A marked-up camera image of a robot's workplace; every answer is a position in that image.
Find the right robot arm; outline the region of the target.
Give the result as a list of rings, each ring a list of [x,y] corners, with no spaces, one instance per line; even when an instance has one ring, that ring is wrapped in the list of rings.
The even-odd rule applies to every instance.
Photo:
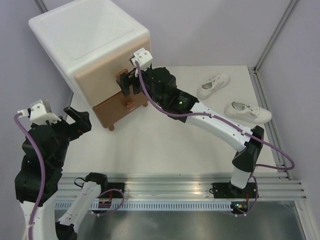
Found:
[[[201,128],[229,144],[236,154],[228,192],[235,198],[246,192],[263,147],[262,127],[245,127],[215,113],[195,96],[178,89],[176,77],[165,67],[125,71],[118,74],[116,82],[125,97],[143,93],[168,117]]]

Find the white sneaker far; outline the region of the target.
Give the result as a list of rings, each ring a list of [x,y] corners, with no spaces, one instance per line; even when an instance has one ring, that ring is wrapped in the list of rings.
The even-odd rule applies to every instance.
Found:
[[[214,92],[224,88],[229,83],[230,77],[226,73],[217,74],[209,78],[205,83],[203,83],[196,95],[200,100],[208,99]]]

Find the white sneaker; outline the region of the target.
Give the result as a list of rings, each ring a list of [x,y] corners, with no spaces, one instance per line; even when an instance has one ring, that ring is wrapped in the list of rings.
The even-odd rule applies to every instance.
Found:
[[[224,88],[229,83],[230,77],[226,73],[217,74],[209,78],[205,83],[203,83],[196,95],[200,100],[208,99],[214,92]]]
[[[233,101],[224,109],[224,114],[235,120],[251,124],[266,124],[272,119],[272,113],[262,107]]]

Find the white plastic shoe cabinet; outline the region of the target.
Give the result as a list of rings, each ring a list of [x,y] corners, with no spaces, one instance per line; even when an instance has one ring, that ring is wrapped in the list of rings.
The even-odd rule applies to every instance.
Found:
[[[149,30],[110,0],[75,0],[33,17],[29,27],[69,87],[87,105],[75,74]]]

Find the aluminium frame post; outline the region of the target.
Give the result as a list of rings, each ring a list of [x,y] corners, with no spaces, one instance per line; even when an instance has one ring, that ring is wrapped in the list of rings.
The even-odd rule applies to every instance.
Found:
[[[33,0],[33,2],[41,14],[53,9],[53,7],[50,6],[49,0]]]
[[[252,72],[254,74],[258,74],[258,71],[261,69],[262,65],[264,64],[267,56],[269,55],[270,51],[272,50],[273,46],[275,45],[277,39],[279,38],[280,34],[284,30],[286,24],[288,23],[291,15],[295,11],[297,5],[299,4],[300,0],[290,0],[287,7],[285,8],[283,14],[281,15],[280,20],[278,21],[275,29],[273,30],[266,46],[264,47],[262,54],[260,55],[257,63],[252,68]]]

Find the beige drawer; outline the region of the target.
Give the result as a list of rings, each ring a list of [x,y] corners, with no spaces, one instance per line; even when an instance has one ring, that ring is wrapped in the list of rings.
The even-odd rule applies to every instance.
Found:
[[[133,69],[130,58],[141,48],[148,51],[151,49],[149,36],[140,37],[120,47],[74,75],[76,83],[91,108],[120,92],[121,88],[116,82],[116,76],[123,70]]]

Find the right aluminium frame post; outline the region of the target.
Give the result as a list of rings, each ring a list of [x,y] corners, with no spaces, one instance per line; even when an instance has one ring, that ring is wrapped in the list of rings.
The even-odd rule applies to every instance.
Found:
[[[280,34],[284,30],[286,24],[288,23],[291,15],[295,11],[297,5],[299,4],[300,0],[290,0],[287,7],[285,8],[283,14],[281,15],[280,20],[278,21],[275,29],[273,30],[266,46],[264,47],[262,54],[260,55],[257,63],[252,68],[252,72],[254,74],[258,74],[258,71],[261,69],[262,65],[264,64],[267,56],[269,55],[270,51],[272,50],[273,46],[275,45],[277,39],[279,38]]]

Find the left aluminium frame post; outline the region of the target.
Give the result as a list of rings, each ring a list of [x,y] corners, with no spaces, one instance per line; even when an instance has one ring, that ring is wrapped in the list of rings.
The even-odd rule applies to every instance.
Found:
[[[53,9],[53,7],[50,6],[49,0],[33,0],[33,2],[41,14]]]

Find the brown drawer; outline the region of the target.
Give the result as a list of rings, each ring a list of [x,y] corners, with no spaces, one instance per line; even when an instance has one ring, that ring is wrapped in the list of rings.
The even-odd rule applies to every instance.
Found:
[[[136,103],[136,108],[134,110],[141,106],[148,106],[148,98],[142,92],[139,94],[130,93],[129,96],[125,97],[120,91],[97,106],[94,106],[93,111],[101,125],[105,129],[113,131],[115,129],[114,124],[116,122],[134,111],[127,111],[126,105],[129,101]]]

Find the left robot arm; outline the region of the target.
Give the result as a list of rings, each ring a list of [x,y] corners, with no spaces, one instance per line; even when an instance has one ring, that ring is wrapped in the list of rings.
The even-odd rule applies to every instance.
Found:
[[[64,112],[69,124],[43,103],[19,110],[14,121],[25,135],[21,169],[15,177],[15,194],[25,219],[25,240],[76,240],[82,220],[96,198],[109,193],[105,174],[91,172],[71,207],[55,219],[58,183],[71,141],[91,131],[90,114],[71,106]]]

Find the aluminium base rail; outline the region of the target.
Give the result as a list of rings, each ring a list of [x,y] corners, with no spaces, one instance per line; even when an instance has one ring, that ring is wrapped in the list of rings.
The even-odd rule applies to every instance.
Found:
[[[259,201],[305,201],[303,185],[284,172],[257,172]],[[133,201],[210,201],[212,183],[228,182],[230,173],[147,174],[107,173],[110,183],[125,184],[125,197]]]

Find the white sneaker near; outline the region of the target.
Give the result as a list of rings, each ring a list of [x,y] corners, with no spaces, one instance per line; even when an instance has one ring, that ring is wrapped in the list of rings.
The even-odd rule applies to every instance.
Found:
[[[224,109],[224,114],[235,120],[251,124],[266,124],[272,119],[272,113],[262,107],[233,101]]]

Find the brown bear knob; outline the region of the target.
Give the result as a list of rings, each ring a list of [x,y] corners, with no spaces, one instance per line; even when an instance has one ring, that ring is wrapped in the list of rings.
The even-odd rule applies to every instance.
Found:
[[[124,70],[118,72],[118,73],[116,74],[116,81],[119,82],[121,75],[127,74],[127,73],[128,73],[128,69],[126,69],[126,68],[125,68]]]
[[[128,112],[133,111],[136,108],[136,103],[134,101],[128,101],[126,104],[126,109]]]

